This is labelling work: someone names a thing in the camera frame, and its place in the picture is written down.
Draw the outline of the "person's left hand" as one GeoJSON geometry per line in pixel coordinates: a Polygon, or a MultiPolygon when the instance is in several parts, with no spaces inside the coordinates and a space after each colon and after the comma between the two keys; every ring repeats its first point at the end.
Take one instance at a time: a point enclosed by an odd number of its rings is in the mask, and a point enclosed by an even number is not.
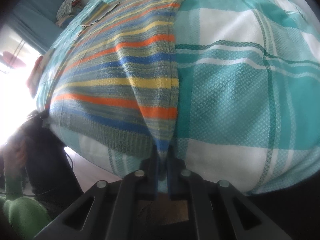
{"type": "Polygon", "coordinates": [[[4,159],[5,177],[15,179],[20,176],[21,168],[27,161],[26,136],[22,129],[18,129],[1,148],[4,159]]]}

